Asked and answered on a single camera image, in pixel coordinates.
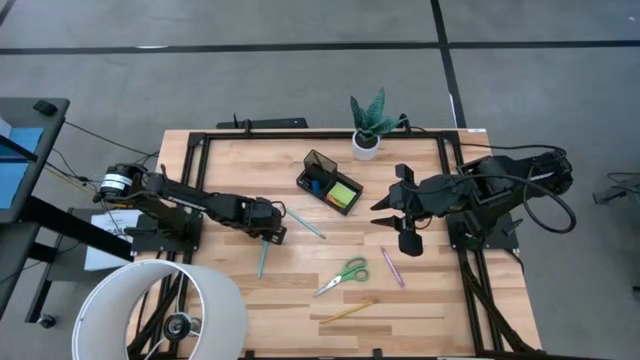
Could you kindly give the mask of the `blue flat panel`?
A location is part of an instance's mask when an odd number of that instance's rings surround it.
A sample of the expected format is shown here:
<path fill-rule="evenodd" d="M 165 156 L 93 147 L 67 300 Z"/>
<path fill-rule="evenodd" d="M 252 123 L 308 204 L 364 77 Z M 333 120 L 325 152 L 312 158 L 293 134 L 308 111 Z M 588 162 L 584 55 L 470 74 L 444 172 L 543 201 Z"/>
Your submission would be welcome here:
<path fill-rule="evenodd" d="M 26 150 L 34 152 L 43 132 L 43 128 L 12 128 L 9 139 Z M 27 167 L 27 162 L 0 162 L 0 210 L 11 207 Z"/>

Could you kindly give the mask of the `black metal table frame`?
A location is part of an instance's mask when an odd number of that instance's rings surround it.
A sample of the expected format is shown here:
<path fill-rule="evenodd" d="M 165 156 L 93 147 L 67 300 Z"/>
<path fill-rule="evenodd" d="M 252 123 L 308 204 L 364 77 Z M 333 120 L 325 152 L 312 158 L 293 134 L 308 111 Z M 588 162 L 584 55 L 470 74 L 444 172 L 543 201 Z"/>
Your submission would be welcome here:
<path fill-rule="evenodd" d="M 316 150 L 363 186 L 363 193 L 343 216 L 295 183 L 303 160 Z M 356 160 L 347 130 L 239 130 L 165 133 L 157 165 L 169 178 L 208 192 L 260 196 L 282 201 L 322 232 L 321 239 L 290 215 L 281 245 L 269 247 L 264 273 L 257 278 L 262 246 L 240 231 L 205 221 L 193 263 L 226 274 L 239 287 L 248 309 L 242 360 L 345 360 L 466 356 L 478 346 L 491 348 L 492 330 L 482 307 L 469 310 L 457 251 L 449 244 L 444 220 L 420 233 L 424 252 L 402 254 L 396 232 L 372 224 L 371 207 L 395 181 L 399 163 L 426 178 L 489 154 L 482 130 L 397 133 L 385 138 L 371 161 Z M 380 247 L 390 254 L 406 286 L 400 288 Z M 314 293 L 345 263 L 364 257 L 369 279 L 347 281 Z M 320 324 L 336 313 L 380 302 L 344 318 Z"/>

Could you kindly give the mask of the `green snake plant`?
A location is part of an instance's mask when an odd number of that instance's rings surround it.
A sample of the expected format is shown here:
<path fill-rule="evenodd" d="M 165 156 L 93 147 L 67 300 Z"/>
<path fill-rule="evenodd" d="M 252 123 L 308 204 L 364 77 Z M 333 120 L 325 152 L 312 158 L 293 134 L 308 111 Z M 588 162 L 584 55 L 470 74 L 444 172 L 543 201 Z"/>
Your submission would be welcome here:
<path fill-rule="evenodd" d="M 354 119 L 355 142 L 361 148 L 374 147 L 378 138 L 401 126 L 405 115 L 392 118 L 384 114 L 386 93 L 380 88 L 367 109 L 360 106 L 358 100 L 350 97 L 350 108 Z"/>

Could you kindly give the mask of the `colourful sticky notes pad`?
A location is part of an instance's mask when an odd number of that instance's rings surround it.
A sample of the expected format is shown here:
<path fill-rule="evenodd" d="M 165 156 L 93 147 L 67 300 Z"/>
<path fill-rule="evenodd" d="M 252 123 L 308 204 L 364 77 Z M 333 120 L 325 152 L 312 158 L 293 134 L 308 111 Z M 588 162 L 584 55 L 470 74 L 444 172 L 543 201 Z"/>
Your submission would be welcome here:
<path fill-rule="evenodd" d="M 325 198 L 340 208 L 347 208 L 356 195 L 357 192 L 355 190 L 337 181 L 326 194 Z"/>

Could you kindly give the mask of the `white round lampshade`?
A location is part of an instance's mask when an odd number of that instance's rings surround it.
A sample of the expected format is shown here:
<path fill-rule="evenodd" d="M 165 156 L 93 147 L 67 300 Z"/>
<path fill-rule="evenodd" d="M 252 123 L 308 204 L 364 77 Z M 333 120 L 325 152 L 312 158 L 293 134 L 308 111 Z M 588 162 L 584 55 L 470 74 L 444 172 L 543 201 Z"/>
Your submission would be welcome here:
<path fill-rule="evenodd" d="M 177 274 L 167 296 L 131 342 L 126 330 L 139 299 L 152 285 Z M 107 276 L 89 294 L 72 333 L 73 360 L 133 360 L 164 325 L 173 299 L 191 283 L 201 305 L 197 341 L 189 360 L 236 360 L 247 334 L 247 309 L 239 288 L 211 268 L 164 260 L 128 264 Z"/>

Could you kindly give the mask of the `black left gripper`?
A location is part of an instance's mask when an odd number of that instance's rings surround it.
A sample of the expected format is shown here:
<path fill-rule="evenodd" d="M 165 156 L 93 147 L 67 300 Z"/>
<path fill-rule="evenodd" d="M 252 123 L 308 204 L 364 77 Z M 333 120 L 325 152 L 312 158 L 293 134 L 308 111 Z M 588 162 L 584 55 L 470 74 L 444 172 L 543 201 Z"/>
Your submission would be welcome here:
<path fill-rule="evenodd" d="M 286 216 L 286 206 L 282 201 L 270 201 L 257 197 L 244 208 L 244 231 L 252 238 L 261 238 L 264 243 L 281 244 L 287 233 L 282 225 Z"/>

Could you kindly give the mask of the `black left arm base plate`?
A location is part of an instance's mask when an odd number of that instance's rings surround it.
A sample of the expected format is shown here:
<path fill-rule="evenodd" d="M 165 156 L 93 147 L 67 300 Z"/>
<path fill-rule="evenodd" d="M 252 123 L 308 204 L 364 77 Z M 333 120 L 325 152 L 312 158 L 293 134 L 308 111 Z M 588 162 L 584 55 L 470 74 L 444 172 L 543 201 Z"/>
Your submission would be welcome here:
<path fill-rule="evenodd" d="M 148 215 L 140 215 L 134 227 L 124 229 L 133 238 L 131 250 L 136 253 L 151 251 L 191 252 L 200 247 L 203 217 L 196 214 L 186 216 L 186 224 L 179 230 L 168 223 Z"/>

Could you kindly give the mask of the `yellow pencil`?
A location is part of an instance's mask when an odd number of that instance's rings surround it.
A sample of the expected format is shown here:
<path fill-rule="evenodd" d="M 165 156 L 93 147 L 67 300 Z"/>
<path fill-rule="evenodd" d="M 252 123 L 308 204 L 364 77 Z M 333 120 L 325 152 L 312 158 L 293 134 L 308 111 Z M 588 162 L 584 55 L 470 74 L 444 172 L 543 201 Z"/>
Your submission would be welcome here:
<path fill-rule="evenodd" d="M 336 314 L 334 314 L 334 315 L 332 315 L 332 316 L 330 316 L 330 317 L 328 317 L 328 318 L 326 318 L 326 319 L 323 319 L 323 320 L 321 320 L 321 321 L 320 321 L 320 324 L 327 324 L 327 323 L 329 323 L 329 322 L 332 322 L 332 321 L 335 321 L 335 320 L 338 320 L 338 319 L 344 318 L 344 317 L 346 317 L 347 315 L 350 315 L 350 314 L 352 314 L 352 313 L 355 313 L 355 312 L 358 312 L 358 311 L 360 311 L 360 310 L 363 310 L 363 309 L 365 309 L 365 308 L 367 308 L 367 307 L 370 307 L 370 306 L 372 306 L 372 305 L 375 305 L 375 304 L 377 304 L 377 303 L 379 303 L 379 302 L 380 302 L 380 300 L 379 300 L 379 299 L 373 299 L 373 300 L 370 300 L 370 301 L 368 301 L 368 302 L 366 302 L 366 303 L 363 303 L 363 304 L 360 304 L 360 305 L 358 305 L 358 306 L 355 306 L 355 307 L 349 308 L 349 309 L 344 310 L 344 311 L 342 311 L 342 312 L 336 313 Z"/>

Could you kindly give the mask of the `black bar behind table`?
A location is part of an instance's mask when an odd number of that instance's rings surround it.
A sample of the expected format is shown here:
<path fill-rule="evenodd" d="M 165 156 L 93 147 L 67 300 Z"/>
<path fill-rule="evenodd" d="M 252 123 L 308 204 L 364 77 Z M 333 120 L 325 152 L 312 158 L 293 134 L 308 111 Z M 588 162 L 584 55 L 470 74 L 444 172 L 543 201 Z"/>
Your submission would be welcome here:
<path fill-rule="evenodd" d="M 218 122 L 217 129 L 306 129 L 308 123 L 303 117 L 275 118 L 259 120 L 239 120 L 233 115 L 232 121 Z"/>

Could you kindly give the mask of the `black mesh desk organizer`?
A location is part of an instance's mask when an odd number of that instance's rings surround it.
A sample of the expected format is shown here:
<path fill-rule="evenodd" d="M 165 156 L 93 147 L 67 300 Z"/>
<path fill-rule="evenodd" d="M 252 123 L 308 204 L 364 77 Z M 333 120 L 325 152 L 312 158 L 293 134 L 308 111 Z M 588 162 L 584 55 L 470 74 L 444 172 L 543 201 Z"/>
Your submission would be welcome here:
<path fill-rule="evenodd" d="M 338 171 L 337 163 L 324 156 L 316 150 L 311 150 L 303 160 L 304 169 L 296 179 L 296 185 L 323 202 L 333 210 L 343 216 L 349 214 L 356 201 L 363 193 L 363 186 Z M 316 195 L 312 192 L 311 181 L 318 180 L 321 193 Z M 325 196 L 334 184 L 339 181 L 357 192 L 356 197 L 347 208 L 340 208 L 328 201 Z"/>

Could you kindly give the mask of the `green handled scissors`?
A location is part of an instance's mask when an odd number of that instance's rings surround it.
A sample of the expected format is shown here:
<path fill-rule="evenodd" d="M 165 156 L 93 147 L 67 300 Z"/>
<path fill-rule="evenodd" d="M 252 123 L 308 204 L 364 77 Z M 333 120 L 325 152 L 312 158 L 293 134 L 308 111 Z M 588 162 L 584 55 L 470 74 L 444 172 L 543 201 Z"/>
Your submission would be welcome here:
<path fill-rule="evenodd" d="M 329 290 L 333 289 L 340 283 L 347 281 L 364 282 L 369 279 L 369 272 L 367 270 L 368 262 L 364 257 L 354 257 L 348 260 L 343 269 L 328 281 L 323 287 L 319 288 L 314 297 L 318 297 Z"/>

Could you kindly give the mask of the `white printed paper sheet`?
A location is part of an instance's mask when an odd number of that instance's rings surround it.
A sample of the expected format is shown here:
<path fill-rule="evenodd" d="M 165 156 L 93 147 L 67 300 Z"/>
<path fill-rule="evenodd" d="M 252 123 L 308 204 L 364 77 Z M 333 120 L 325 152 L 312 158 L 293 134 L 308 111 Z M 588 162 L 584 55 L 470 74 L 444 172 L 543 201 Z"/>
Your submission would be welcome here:
<path fill-rule="evenodd" d="M 109 210 L 103 214 L 92 215 L 91 224 L 116 235 L 120 239 L 132 243 L 133 237 L 127 235 L 124 230 L 126 228 L 135 228 L 140 215 L 142 215 L 142 212 L 139 210 Z M 104 251 L 88 247 L 84 269 L 86 271 L 99 271 L 125 266 L 129 263 L 129 260 L 124 260 Z"/>

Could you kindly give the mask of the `purple pencil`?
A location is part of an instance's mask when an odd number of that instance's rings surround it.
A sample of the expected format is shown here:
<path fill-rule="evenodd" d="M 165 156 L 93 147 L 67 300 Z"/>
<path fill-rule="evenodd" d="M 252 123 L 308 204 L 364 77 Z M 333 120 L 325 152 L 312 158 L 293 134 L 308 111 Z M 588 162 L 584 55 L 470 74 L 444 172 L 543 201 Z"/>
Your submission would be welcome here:
<path fill-rule="evenodd" d="M 406 284 L 405 284 L 400 272 L 398 271 L 398 269 L 396 268 L 395 264 L 393 263 L 393 260 L 392 260 L 392 258 L 390 256 L 390 254 L 388 253 L 388 251 L 383 246 L 381 246 L 380 249 L 381 249 L 381 253 L 382 253 L 386 263 L 388 264 L 388 266 L 389 266 L 391 272 L 393 273 L 394 278 L 398 282 L 400 288 L 405 288 Z"/>

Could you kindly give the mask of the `grey side desk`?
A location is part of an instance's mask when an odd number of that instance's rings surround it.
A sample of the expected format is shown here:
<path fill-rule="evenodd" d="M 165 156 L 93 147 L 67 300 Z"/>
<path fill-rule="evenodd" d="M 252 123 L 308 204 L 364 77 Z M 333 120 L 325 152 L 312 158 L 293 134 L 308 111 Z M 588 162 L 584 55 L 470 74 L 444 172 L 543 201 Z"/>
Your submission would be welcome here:
<path fill-rule="evenodd" d="M 51 102 L 58 113 L 47 117 L 33 109 L 38 100 Z M 37 148 L 30 152 L 0 134 L 0 162 L 28 163 L 24 177 L 9 209 L 0 210 L 0 319 L 14 292 L 26 262 L 43 264 L 36 293 L 25 321 L 36 324 L 53 283 L 53 267 L 80 271 L 71 262 L 79 259 L 88 247 L 131 261 L 131 244 L 126 240 L 33 195 L 33 190 L 53 150 L 70 101 L 65 98 L 0 97 L 0 123 L 11 128 L 43 128 Z"/>

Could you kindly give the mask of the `white round plant pot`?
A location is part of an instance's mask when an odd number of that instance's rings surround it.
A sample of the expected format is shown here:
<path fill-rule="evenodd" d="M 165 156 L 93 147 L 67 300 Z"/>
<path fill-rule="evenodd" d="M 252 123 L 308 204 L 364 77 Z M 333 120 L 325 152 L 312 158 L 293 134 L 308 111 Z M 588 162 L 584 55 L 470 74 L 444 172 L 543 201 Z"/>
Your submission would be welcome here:
<path fill-rule="evenodd" d="M 371 141 L 360 140 L 360 133 L 354 132 L 352 135 L 352 153 L 356 160 L 370 161 L 375 158 L 380 145 L 380 137 L 374 136 Z"/>

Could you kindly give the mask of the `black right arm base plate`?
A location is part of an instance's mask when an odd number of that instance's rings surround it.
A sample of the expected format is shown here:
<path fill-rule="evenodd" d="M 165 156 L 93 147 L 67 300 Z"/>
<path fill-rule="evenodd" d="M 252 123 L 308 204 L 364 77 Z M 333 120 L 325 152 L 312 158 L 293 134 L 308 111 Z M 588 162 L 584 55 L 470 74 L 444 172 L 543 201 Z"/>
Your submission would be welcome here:
<path fill-rule="evenodd" d="M 509 213 L 501 215 L 495 221 L 480 221 L 471 212 L 448 215 L 446 223 L 453 248 L 466 250 L 519 248 L 515 230 L 523 222 L 513 220 Z"/>

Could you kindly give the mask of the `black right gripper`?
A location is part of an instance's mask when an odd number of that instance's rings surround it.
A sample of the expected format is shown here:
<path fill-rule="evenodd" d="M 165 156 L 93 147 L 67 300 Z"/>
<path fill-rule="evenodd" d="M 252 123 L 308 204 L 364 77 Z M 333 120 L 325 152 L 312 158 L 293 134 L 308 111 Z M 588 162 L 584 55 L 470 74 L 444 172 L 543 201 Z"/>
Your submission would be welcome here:
<path fill-rule="evenodd" d="M 389 188 L 389 195 L 371 207 L 371 210 L 395 209 L 402 217 L 377 218 L 372 224 L 391 227 L 394 230 L 415 230 L 416 221 L 434 216 L 441 217 L 451 206 L 447 197 L 453 188 L 451 175 L 435 175 L 414 183 L 414 171 L 406 164 L 395 166 L 399 181 Z"/>

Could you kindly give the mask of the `teal pencil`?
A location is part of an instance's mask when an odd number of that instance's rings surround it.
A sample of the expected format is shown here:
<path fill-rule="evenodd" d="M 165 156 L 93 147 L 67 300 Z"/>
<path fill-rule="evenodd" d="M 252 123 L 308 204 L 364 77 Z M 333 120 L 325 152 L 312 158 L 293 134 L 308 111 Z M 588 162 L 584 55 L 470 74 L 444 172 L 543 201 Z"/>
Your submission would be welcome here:
<path fill-rule="evenodd" d="M 310 230 L 311 232 L 313 232 L 315 235 L 317 235 L 318 237 L 320 237 L 321 239 L 326 239 L 326 236 L 320 232 L 315 226 L 313 226 L 311 223 L 307 222 L 306 220 L 304 220 L 302 217 L 300 217 L 299 215 L 297 215 L 292 208 L 287 208 L 286 210 L 287 214 L 290 215 L 292 218 L 294 218 L 297 222 L 299 222 L 301 225 L 303 225 L 305 228 L 307 228 L 308 230 Z"/>
<path fill-rule="evenodd" d="M 258 269 L 257 269 L 257 278 L 258 279 L 261 279 L 262 276 L 263 276 L 264 267 L 265 267 L 265 262 L 266 262 L 266 257 L 267 257 L 267 254 L 268 254 L 269 246 L 270 246 L 269 242 L 263 242 L 262 243 L 260 261 L 259 261 L 259 265 L 258 265 Z"/>

